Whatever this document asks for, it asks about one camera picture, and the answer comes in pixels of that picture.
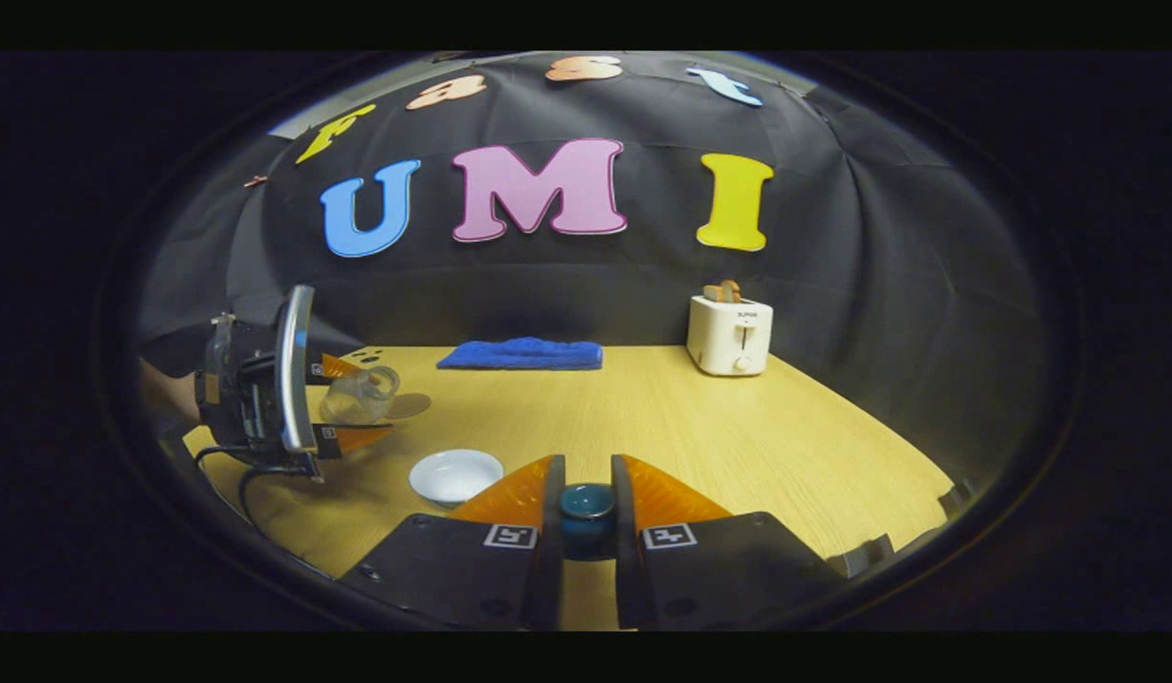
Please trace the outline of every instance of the yellow letter i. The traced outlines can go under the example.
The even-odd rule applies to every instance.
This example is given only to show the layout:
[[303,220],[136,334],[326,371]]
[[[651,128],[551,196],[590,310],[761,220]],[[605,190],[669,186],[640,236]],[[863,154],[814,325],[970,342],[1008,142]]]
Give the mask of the yellow letter i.
[[734,155],[704,155],[700,162],[713,172],[713,214],[695,238],[722,250],[762,250],[768,238],[758,231],[758,206],[772,168]]

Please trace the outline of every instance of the blue towel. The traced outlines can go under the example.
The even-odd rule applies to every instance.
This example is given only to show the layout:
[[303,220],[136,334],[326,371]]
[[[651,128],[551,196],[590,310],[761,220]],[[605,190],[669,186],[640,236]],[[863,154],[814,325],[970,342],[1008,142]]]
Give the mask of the blue towel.
[[599,369],[604,348],[591,341],[573,344],[522,336],[511,341],[469,341],[451,351],[438,368],[472,369]]

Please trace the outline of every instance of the black fabric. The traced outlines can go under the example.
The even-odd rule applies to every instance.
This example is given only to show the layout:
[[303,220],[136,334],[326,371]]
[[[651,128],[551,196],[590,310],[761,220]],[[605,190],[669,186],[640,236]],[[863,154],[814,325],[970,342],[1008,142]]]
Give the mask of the black fabric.
[[211,335],[210,320],[231,310],[227,264],[251,191],[291,145],[265,136],[230,155],[226,165],[192,191],[192,199],[156,252],[143,292],[138,336],[143,357],[170,376],[195,371]]
[[[225,194],[216,194],[244,212],[234,241],[230,213],[219,213],[218,245],[211,238],[206,247],[222,258],[233,252],[226,291],[236,314],[264,322],[257,319],[305,281],[316,286],[314,316],[366,344],[512,336],[682,344],[690,295],[732,278],[776,310],[774,355],[870,411],[954,479],[990,479],[1044,410],[1054,361],[1042,285],[1020,239],[1027,226],[919,138],[825,89],[802,98],[688,57],[616,56],[625,73],[607,81],[548,82],[544,73],[559,55],[538,55],[418,82],[374,100],[373,112],[295,165],[313,127],[278,157],[265,185],[241,189],[252,172],[225,178]],[[686,73],[694,66],[729,73],[764,105],[720,96]],[[404,109],[425,87],[471,73],[486,77],[486,90]],[[509,223],[502,238],[454,241],[464,172],[452,156],[506,144],[539,170],[581,137],[625,145],[613,186],[626,230],[554,232],[554,199],[533,233],[499,207]],[[704,152],[774,169],[759,212],[763,251],[696,241],[713,202]],[[331,252],[319,196],[362,178],[356,221],[374,226],[382,193],[373,176],[411,158],[422,165],[403,237],[361,259]],[[180,278],[173,289],[192,286],[211,257],[178,258],[178,269],[162,275]],[[204,289],[197,319],[214,310],[213,292]]]

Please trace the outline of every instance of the white bowl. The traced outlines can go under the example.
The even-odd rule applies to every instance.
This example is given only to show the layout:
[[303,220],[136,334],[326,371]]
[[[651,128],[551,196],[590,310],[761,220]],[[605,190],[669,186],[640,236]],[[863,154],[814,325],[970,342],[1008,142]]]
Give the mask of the white bowl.
[[425,456],[409,471],[409,485],[441,506],[457,506],[503,477],[503,463],[490,453],[454,449]]

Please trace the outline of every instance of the small cup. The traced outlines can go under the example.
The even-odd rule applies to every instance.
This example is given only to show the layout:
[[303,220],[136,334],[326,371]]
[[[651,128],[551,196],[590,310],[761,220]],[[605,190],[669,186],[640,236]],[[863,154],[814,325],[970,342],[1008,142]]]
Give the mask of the small cup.
[[375,424],[388,415],[398,389],[400,376],[390,367],[340,376],[320,403],[321,418],[331,424]]
[[615,492],[607,484],[574,484],[560,493],[565,559],[604,561],[615,556]]

